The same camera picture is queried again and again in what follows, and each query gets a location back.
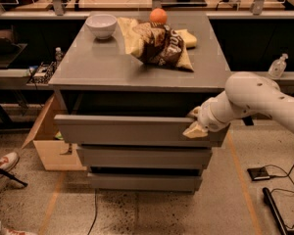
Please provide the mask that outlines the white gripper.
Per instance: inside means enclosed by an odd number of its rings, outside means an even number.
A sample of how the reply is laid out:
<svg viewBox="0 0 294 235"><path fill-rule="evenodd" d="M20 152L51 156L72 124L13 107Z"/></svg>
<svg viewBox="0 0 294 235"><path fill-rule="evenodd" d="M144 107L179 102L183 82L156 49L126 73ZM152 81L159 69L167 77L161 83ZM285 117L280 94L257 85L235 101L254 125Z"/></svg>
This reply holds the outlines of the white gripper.
<svg viewBox="0 0 294 235"><path fill-rule="evenodd" d="M183 131L187 138L203 138L207 131L218 132L230 124L230 104L227 100L209 99L202 106L195 107L188 114L188 118L197 118Z"/></svg>

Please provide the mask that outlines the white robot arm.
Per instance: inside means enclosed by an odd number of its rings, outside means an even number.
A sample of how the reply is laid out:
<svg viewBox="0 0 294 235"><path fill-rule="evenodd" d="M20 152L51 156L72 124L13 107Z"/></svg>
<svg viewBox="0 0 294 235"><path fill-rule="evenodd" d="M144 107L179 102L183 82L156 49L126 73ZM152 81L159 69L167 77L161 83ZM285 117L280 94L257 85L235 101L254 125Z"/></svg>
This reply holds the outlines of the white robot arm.
<svg viewBox="0 0 294 235"><path fill-rule="evenodd" d="M183 135L187 138L206 137L209 131L218 132L229 126L232 120L253 114L265 115L294 134L294 97L282 93L272 79L240 71L228 78L221 94L188 114L194 121Z"/></svg>

